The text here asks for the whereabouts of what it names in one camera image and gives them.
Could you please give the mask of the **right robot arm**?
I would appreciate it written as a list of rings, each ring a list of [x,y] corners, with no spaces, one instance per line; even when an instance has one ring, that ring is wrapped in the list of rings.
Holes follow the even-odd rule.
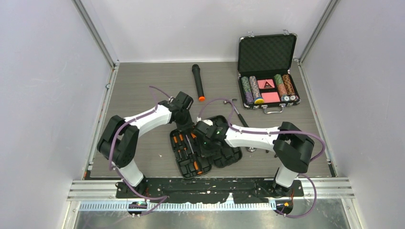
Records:
[[[270,128],[252,128],[228,123],[219,126],[199,121],[193,130],[200,145],[207,150],[253,147],[276,153],[282,165],[273,182],[273,191],[284,196],[292,189],[299,174],[308,171],[314,141],[290,122]]]

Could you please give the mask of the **orange handled screwdriver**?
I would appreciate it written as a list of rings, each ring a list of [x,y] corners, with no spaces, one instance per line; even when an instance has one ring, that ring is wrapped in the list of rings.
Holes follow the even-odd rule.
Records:
[[[190,149],[191,149],[192,153],[197,154],[198,153],[198,145],[196,144],[196,142],[193,139],[192,135],[190,133],[187,133],[186,138],[187,138],[187,141],[188,141],[188,144],[190,146]]]

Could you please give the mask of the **black tool kit case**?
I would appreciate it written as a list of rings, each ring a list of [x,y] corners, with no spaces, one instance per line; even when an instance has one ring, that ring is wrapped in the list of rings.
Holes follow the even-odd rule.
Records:
[[[187,134],[192,145],[192,149],[189,149],[185,136],[177,129],[169,134],[175,161],[184,179],[205,175],[213,166],[217,168],[230,166],[243,156],[239,147],[215,147],[207,141],[199,140],[194,133]]]

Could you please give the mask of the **small orange black screwdriver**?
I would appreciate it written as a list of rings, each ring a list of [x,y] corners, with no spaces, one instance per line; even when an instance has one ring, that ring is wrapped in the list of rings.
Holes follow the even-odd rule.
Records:
[[[180,145],[178,144],[178,140],[177,140],[177,138],[176,138],[176,136],[175,136],[175,135],[173,136],[173,140],[174,140],[174,143],[175,143],[176,149],[177,149],[177,151],[178,151],[179,158],[180,158],[180,159],[182,159],[182,155],[181,155],[181,148],[180,148]]]

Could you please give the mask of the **small round bit holder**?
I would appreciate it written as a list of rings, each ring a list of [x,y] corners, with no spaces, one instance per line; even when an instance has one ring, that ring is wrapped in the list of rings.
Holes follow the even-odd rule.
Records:
[[[255,151],[256,151],[256,148],[254,148],[254,147],[247,147],[246,150],[247,150],[248,152],[252,153],[252,152],[255,152]]]

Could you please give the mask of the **open poker chip case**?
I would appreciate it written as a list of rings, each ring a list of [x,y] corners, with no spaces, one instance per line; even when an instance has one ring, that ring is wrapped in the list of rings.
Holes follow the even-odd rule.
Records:
[[[285,107],[300,104],[290,69],[297,35],[253,35],[238,41],[237,78],[244,109]]]

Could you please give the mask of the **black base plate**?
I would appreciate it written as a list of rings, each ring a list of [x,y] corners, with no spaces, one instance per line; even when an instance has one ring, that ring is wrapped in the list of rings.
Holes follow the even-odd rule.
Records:
[[[262,177],[208,177],[208,178],[146,178],[130,189],[125,183],[116,183],[117,198],[136,198],[136,192],[153,198],[154,203],[166,196],[167,203],[224,203],[233,197],[237,204],[264,203],[267,198],[302,197],[301,181],[295,180],[291,190],[274,189],[271,178]]]

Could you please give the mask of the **thin orange black screwdriver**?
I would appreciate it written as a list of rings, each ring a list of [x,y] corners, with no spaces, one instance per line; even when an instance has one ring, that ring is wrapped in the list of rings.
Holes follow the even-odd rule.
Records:
[[[183,151],[184,151],[184,155],[185,155],[186,158],[188,158],[187,146],[186,146],[186,143],[184,141],[183,135],[179,134],[179,138],[180,138],[180,142],[181,142],[181,145],[182,145],[182,148],[183,148]]]

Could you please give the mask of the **black microphone orange end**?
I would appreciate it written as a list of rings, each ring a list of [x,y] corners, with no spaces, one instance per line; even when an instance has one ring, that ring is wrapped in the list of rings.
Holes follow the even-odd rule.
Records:
[[[200,102],[204,102],[205,95],[204,95],[204,91],[203,91],[203,84],[202,84],[202,79],[201,79],[201,69],[200,69],[199,65],[197,65],[197,64],[192,65],[192,74],[194,76],[198,100]]]

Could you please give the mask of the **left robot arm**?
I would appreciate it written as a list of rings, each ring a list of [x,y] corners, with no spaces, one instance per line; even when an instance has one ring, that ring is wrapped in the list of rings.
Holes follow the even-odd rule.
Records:
[[[192,97],[179,92],[176,97],[160,101],[140,114],[125,118],[115,115],[109,119],[96,149],[112,167],[118,169],[129,183],[128,191],[134,197],[142,197],[147,190],[142,181],[144,174],[134,160],[138,139],[161,125],[171,123],[175,123],[180,131],[191,130],[194,125],[190,114],[192,104]]]

